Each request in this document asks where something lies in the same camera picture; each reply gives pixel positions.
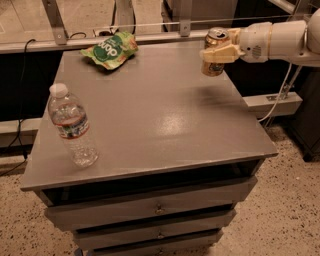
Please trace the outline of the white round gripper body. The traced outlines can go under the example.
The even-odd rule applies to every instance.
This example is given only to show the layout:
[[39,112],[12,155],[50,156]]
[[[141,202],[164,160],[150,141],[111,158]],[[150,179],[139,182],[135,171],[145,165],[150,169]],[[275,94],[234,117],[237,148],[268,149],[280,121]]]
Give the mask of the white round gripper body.
[[241,29],[239,46],[244,52],[242,60],[247,63],[264,63],[268,60],[271,29],[271,22],[255,23]]

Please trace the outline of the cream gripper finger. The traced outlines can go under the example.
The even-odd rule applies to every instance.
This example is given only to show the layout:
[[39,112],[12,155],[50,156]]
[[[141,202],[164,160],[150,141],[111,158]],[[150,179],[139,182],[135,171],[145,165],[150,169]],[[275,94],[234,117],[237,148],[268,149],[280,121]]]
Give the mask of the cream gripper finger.
[[211,45],[199,52],[201,59],[208,63],[233,63],[245,52],[240,49],[239,45],[226,42],[217,45]]
[[230,28],[228,30],[229,33],[229,38],[232,41],[234,45],[238,45],[240,42],[240,33],[241,29],[240,28]]

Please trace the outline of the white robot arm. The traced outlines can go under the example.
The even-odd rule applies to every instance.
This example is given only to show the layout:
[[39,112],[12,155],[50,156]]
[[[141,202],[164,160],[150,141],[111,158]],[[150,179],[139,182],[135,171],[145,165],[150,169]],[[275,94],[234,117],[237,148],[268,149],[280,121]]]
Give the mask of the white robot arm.
[[220,46],[200,51],[203,61],[209,63],[233,63],[242,59],[247,63],[264,63],[283,60],[307,66],[320,66],[320,10],[309,19],[280,22],[254,23],[244,28],[212,28],[224,32],[228,39]]

